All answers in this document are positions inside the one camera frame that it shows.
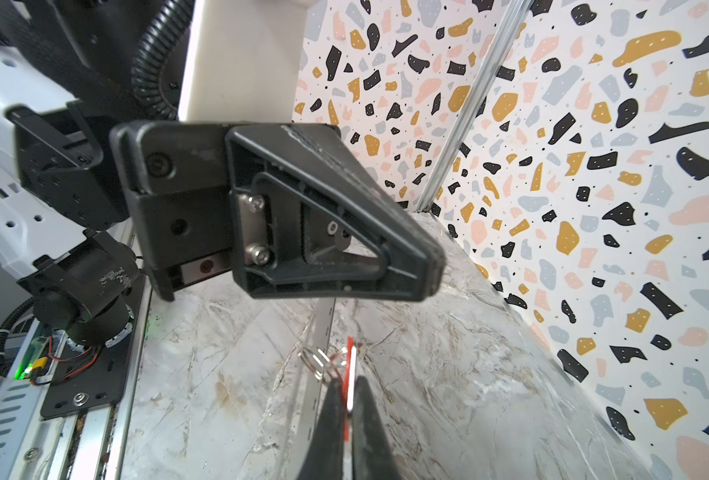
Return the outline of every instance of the gray seam strip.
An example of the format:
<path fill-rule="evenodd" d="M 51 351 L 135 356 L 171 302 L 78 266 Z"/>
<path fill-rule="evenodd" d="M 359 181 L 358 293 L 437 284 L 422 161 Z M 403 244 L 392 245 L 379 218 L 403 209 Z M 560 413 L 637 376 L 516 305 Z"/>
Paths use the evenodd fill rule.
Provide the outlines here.
<path fill-rule="evenodd" d="M 531 2 L 532 0 L 513 0 L 507 12 L 503 15 L 501 26 L 496 30 L 491 48 L 484 58 L 484 63 L 480 66 L 480 71 L 477 72 L 467 100 L 464 102 L 464 106 L 461 107 L 456 123 L 448 134 L 445 145 L 443 145 L 440 157 L 437 159 L 437 166 L 432 170 L 427 186 L 415 204 L 415 211 L 428 211 L 432 205 L 432 199 L 435 198 L 437 189 L 440 188 L 448 174 L 448 170 L 451 169 L 461 142 L 464 141 L 467 133 L 469 133 L 472 122 L 475 121 L 477 109 L 491 89 L 496 73 L 512 47 L 515 36 L 520 31 L 528 8 L 531 7 Z"/>

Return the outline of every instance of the marble countertop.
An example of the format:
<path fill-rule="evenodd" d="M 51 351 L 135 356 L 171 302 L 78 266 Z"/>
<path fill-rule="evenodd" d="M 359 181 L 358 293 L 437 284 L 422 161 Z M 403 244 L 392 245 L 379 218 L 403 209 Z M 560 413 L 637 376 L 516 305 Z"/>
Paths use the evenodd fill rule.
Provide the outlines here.
<path fill-rule="evenodd" d="M 353 336 L 403 478 L 650 478 L 433 217 L 440 291 L 338 299 L 329 351 Z M 153 299 L 124 478 L 285 478 L 317 300 L 251 300 L 230 275 Z"/>

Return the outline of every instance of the black mounting plate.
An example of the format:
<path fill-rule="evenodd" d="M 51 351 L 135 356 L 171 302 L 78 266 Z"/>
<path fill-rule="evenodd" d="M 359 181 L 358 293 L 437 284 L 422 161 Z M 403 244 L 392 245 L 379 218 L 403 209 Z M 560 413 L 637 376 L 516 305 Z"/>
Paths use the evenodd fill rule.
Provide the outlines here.
<path fill-rule="evenodd" d="M 104 348 L 90 369 L 81 372 L 81 374 L 68 382 L 49 385 L 40 409 L 43 419 L 49 420 L 67 416 L 80 410 L 96 408 L 110 403 L 116 404 L 122 399 L 128 378 L 128 364 L 133 337 L 137 334 L 137 317 L 138 312 L 141 310 L 144 282 L 146 281 L 147 279 L 144 275 L 139 276 L 131 285 L 129 294 L 120 297 L 120 300 L 125 300 L 133 312 L 133 331 L 112 348 Z M 68 359 L 73 358 L 78 353 L 65 346 L 62 355 L 62 358 Z M 80 361 L 76 363 L 78 368 L 79 365 L 83 364 Z M 63 377 L 71 371 L 69 368 L 75 368 L 71 365 L 71 362 L 59 363 L 56 366 L 53 378 L 59 379 Z M 87 402 L 80 406 L 76 406 L 73 401 L 78 393 L 88 395 Z"/>

